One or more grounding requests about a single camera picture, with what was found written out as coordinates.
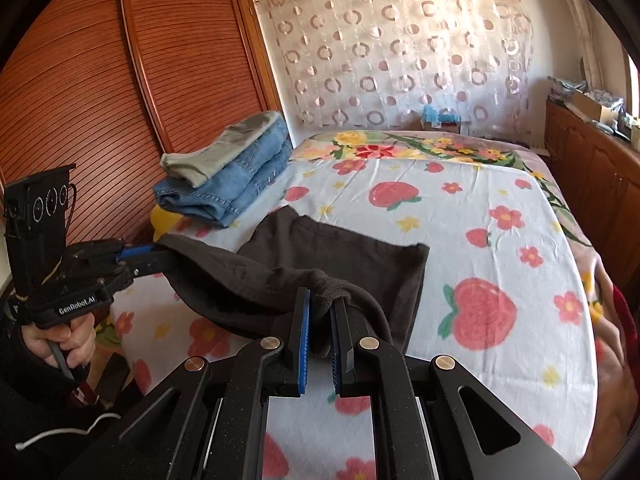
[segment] bedspread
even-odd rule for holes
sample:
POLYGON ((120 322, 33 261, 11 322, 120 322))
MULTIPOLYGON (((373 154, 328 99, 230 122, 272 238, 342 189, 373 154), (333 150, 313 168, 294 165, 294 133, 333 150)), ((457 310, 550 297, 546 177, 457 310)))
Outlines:
MULTIPOLYGON (((389 243, 426 243, 431 251, 408 354, 453 355, 577 463, 593 428, 597 352, 583 280, 540 186, 539 178, 545 185, 551 179, 532 167, 533 174, 510 168, 527 164, 511 145, 492 143, 490 157, 479 160, 451 136, 420 144, 436 153, 398 139, 353 148, 339 142, 313 146, 323 153, 300 146, 297 157, 307 160, 290 163, 229 229, 184 219, 175 231, 234 251, 270 210, 288 203, 299 214, 389 243), (336 146, 345 156, 335 156, 336 146), (461 153, 441 156, 450 147, 461 153)), ((145 391, 189 355, 224 358, 246 343, 188 309, 162 275, 119 293, 112 316, 145 391)), ((330 363, 316 360, 307 392, 270 402, 265 478, 373 480, 368 399, 336 397, 330 363)))

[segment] person's hand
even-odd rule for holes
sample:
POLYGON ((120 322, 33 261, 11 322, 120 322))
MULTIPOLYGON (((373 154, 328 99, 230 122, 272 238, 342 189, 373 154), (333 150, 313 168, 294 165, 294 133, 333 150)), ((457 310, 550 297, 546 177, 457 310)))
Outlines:
POLYGON ((57 325, 41 330, 33 323, 22 327, 22 338, 27 348, 48 365, 58 368, 49 349, 49 341, 60 343, 61 350, 71 350, 66 357, 69 368, 87 365, 95 351, 94 315, 91 313, 71 320, 71 328, 57 325))

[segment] wardrobe door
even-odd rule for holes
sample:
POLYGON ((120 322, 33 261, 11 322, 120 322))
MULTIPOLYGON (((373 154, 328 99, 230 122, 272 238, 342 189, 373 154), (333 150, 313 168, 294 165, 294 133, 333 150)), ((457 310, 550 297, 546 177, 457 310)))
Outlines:
POLYGON ((266 109, 237 0, 123 0, 167 151, 207 146, 266 109))
POLYGON ((0 74, 8 182, 75 163, 67 240, 145 238, 159 147, 129 63, 119 0, 53 0, 0 74))

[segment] cardboard box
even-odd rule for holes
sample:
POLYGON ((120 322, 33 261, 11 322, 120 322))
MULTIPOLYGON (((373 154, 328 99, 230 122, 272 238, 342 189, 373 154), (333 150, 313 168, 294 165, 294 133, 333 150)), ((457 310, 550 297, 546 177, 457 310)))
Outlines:
POLYGON ((640 126, 634 124, 631 128, 631 146, 636 152, 640 152, 640 126))
POLYGON ((572 104, 588 118, 606 124, 607 126, 611 126, 613 121, 618 119, 618 112, 602 106, 582 92, 574 92, 572 104))

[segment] bed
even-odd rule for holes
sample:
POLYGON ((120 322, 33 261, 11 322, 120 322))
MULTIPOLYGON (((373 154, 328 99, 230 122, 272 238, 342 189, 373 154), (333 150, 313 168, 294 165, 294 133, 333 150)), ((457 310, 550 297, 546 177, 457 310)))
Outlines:
MULTIPOLYGON (((230 228, 183 218, 172 232, 235 251, 284 205, 389 243, 427 244, 407 354, 453 355, 583 479, 599 478, 638 405, 635 330, 535 154, 437 132, 319 134, 230 228), (511 307, 492 310, 498 297, 511 307), (479 312, 493 345, 474 333, 479 312)), ((143 392, 188 356, 218 360, 247 343, 190 310, 162 274, 118 293, 111 319, 143 392)), ((312 360, 307 394, 270 402, 263 477, 373 480, 374 464, 369 399, 337 397, 330 362, 312 360)))

